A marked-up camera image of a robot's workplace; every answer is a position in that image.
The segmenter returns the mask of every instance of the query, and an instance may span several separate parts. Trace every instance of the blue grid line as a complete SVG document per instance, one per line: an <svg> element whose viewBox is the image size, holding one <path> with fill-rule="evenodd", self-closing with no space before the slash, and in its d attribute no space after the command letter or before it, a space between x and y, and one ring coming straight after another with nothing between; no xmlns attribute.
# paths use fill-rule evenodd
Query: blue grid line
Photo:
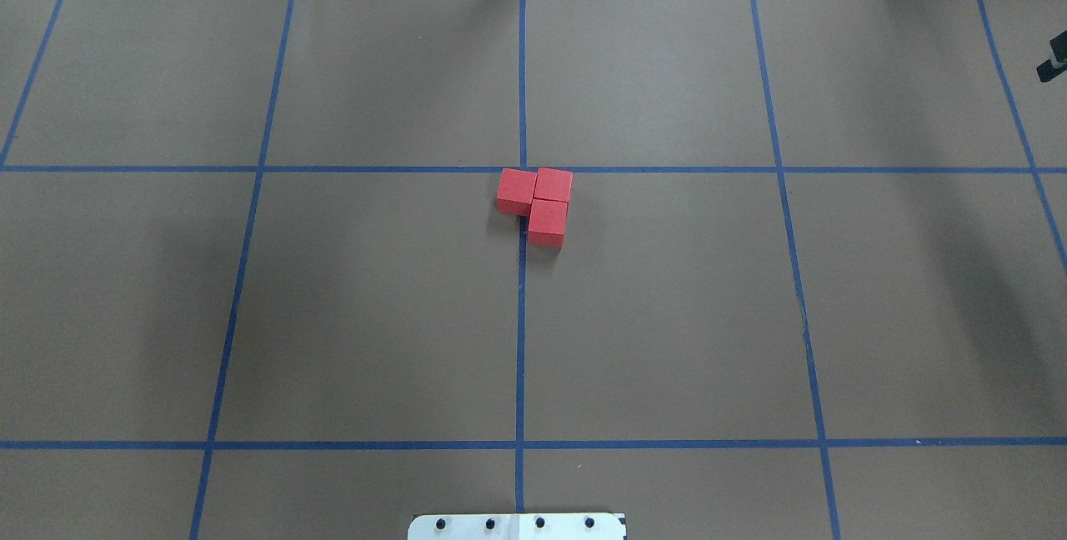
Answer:
<svg viewBox="0 0 1067 540"><path fill-rule="evenodd" d="M526 168L526 0L519 0L519 160ZM515 324L515 512L526 510L526 218L519 223Z"/></svg>
<svg viewBox="0 0 1067 540"><path fill-rule="evenodd" d="M285 65L285 49L289 42L289 25L292 23L292 7L296 0L289 0L285 10L285 23L282 25L282 41L278 43L277 62L274 65L274 80L271 84L270 102L267 104L267 121L264 123L264 138L259 145L259 163L256 168L256 179L252 186L252 200L249 202L249 218L244 225L244 239L241 243L241 258L237 266L237 280L234 283L234 298L229 304L229 321L226 324L226 339L222 346L222 361L219 365L219 378L216 382L214 400L211 406L211 420L208 424L207 446L204 448L204 461L201 464L201 479L196 490L196 502L193 506L192 523L189 526L189 540L200 536L200 523L204 513L204 498L207 495L208 478L211 475L211 456L216 435L219 430L219 414L222 411L222 395L226 387L226 374L229 370L229 354L234 347L234 332L237 329L237 312L241 304L241 291L244 286L244 271L249 264L249 249L252 243L252 232L256 223L256 210L259 207L259 191L262 188L264 168L267 165L267 149L270 147L270 133L274 125L274 106L277 102L278 86L282 84L282 68Z"/></svg>
<svg viewBox="0 0 1067 540"><path fill-rule="evenodd" d="M255 165L4 165L11 173L255 173Z"/></svg>
<svg viewBox="0 0 1067 540"><path fill-rule="evenodd" d="M526 0L519 0L519 163L526 166Z"/></svg>
<svg viewBox="0 0 1067 540"><path fill-rule="evenodd" d="M831 448L891 448L938 446L1067 446L1064 436L989 438L866 438L827 440Z"/></svg>
<svg viewBox="0 0 1067 540"><path fill-rule="evenodd" d="M217 450L511 450L510 440L444 440L444 441L219 441Z"/></svg>
<svg viewBox="0 0 1067 540"><path fill-rule="evenodd" d="M206 442L138 440L3 440L0 450L203 450Z"/></svg>
<svg viewBox="0 0 1067 540"><path fill-rule="evenodd" d="M808 322L808 304L805 300L803 281L800 277L800 259L797 256L796 237L793 234L793 215L790 210L789 191L785 188L785 171L782 165L782 149L778 142L778 124L775 121L775 104L770 93L770 77L767 74L767 58L763 46L763 31L760 27L760 7L758 0L749 0L752 9L752 28L755 32L755 48L760 58L760 76L763 80L763 98L767 109L767 125L770 127L770 145L775 153L775 166L778 169L778 194L782 202L782 216L785 220L785 239L790 249L790 264L793 268L793 286L796 290L797 303L800 305L800 318L803 328L803 347L808 361L808 383L811 388L812 410L815 414L815 431L821 442L819 457L823 463L823 482L826 488L826 504L830 517L830 530L834 540L841 540L841 523L838 520L838 498L833 490L833 473L830 470L830 449L826 445L826 426L823 422L823 400L818 392L818 376L815 371L815 351L811 346L811 327Z"/></svg>
<svg viewBox="0 0 1067 540"><path fill-rule="evenodd" d="M3 148L0 149L0 166L7 161L7 154L11 153L12 142L15 142L15 133L18 132L18 123L22 120L22 110L26 109L26 101L30 98L30 90L33 81L37 78L37 69L41 61L45 57L45 49L48 48L48 41L52 37L52 30L55 29L55 20L60 17L60 10L63 9L63 0L55 0L52 6L52 15L48 18L45 27L45 34L41 37L41 45L37 47L37 54L33 58L30 66L30 74L26 77L26 85L22 86L22 94L18 97L18 105L15 107L15 116L11 120L11 127L7 127L7 137L4 138Z"/></svg>
<svg viewBox="0 0 1067 540"><path fill-rule="evenodd" d="M525 509L523 448L526 441L526 232L527 223L519 223L519 304L515 336L515 512Z"/></svg>
<svg viewBox="0 0 1067 540"><path fill-rule="evenodd" d="M498 174L500 165L267 165L268 173L340 174Z"/></svg>
<svg viewBox="0 0 1067 540"><path fill-rule="evenodd" d="M1052 241L1056 245L1056 251L1060 253L1060 265L1063 267L1064 273L1067 273L1067 250L1064 249L1063 238L1060 237L1060 228L1056 226L1056 218L1052 215L1052 206L1049 205L1049 197L1045 194L1045 185L1041 184L1041 174L1037 170L1037 162L1034 160L1034 152L1030 148L1030 141L1026 139L1025 127L1022 126L1022 117L1019 116L1019 109L1015 105L1015 95L1012 93L1012 86L1007 83L1007 76L1004 74L1004 66L1000 59L1000 52L997 50L997 42L993 39L993 30L989 25L989 16L986 13L986 2L984 0L976 0L978 2L978 15L982 16L982 27L986 32L986 39L989 43L989 52L993 58L993 65L997 66L997 77L1000 78L1001 88L1004 89L1004 98L1007 100L1007 106L1012 111L1012 120L1015 121L1015 129L1019 132L1019 142L1022 144L1022 152L1026 155L1026 163L1030 164L1030 172L1034 178L1034 187L1037 189L1037 196L1041 201L1041 208L1045 210L1045 219L1049 222L1049 229L1052 232Z"/></svg>
<svg viewBox="0 0 1067 540"><path fill-rule="evenodd" d="M288 174L498 174L508 165L265 165L264 173ZM775 165L547 165L576 174L777 174ZM256 173L258 165L2 165L7 173ZM786 174L1032 175L1031 168L897 168L784 165ZM1040 174L1067 174L1067 168L1037 168Z"/></svg>
<svg viewBox="0 0 1067 540"><path fill-rule="evenodd" d="M792 440L529 440L529 450L700 450L712 448L818 448L817 439Z"/></svg>
<svg viewBox="0 0 1067 540"><path fill-rule="evenodd" d="M938 448L1067 446L1067 436L926 436L739 440L524 440L524 450L721 450L759 448ZM444 441L216 441L219 450L514 450L510 440ZM203 450L207 442L117 440L4 440L0 450Z"/></svg>

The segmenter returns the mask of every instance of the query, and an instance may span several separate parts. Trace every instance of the red cube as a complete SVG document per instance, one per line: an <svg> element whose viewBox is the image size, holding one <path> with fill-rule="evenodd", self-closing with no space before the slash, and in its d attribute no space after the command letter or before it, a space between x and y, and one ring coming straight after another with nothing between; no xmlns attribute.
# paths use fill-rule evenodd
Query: red cube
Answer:
<svg viewBox="0 0 1067 540"><path fill-rule="evenodd" d="M541 168L537 171L537 187L534 189L534 197L541 201L556 201L558 203L571 202L571 181L574 174L562 170L550 170Z"/></svg>
<svg viewBox="0 0 1067 540"><path fill-rule="evenodd" d="M522 170L500 172L500 186L496 189L496 209L503 213L528 217L534 203L537 174Z"/></svg>
<svg viewBox="0 0 1067 540"><path fill-rule="evenodd" d="M529 243L561 249L567 233L567 203L534 198L526 233Z"/></svg>

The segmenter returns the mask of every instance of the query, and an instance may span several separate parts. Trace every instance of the table surface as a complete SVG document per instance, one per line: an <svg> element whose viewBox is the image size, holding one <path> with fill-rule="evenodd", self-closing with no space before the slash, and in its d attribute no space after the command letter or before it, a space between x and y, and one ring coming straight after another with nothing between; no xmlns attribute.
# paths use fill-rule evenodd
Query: table surface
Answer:
<svg viewBox="0 0 1067 540"><path fill-rule="evenodd" d="M1056 537L1064 20L0 0L0 537Z"/></svg>

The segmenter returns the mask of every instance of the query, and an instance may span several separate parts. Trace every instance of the white bracket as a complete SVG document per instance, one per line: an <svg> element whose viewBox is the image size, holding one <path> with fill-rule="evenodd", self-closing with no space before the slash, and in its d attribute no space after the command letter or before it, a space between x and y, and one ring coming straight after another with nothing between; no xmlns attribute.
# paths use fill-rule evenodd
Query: white bracket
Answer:
<svg viewBox="0 0 1067 540"><path fill-rule="evenodd" d="M419 515L408 540L626 540L616 513Z"/></svg>

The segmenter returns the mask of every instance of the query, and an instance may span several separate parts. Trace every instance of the black device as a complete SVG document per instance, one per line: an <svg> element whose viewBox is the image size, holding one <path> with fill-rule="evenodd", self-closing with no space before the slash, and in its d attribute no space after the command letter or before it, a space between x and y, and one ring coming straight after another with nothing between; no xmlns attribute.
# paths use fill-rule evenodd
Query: black device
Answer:
<svg viewBox="0 0 1067 540"><path fill-rule="evenodd" d="M1037 78L1041 82L1051 81L1067 72L1067 31L1052 38L1049 44L1052 46L1052 59L1037 65Z"/></svg>

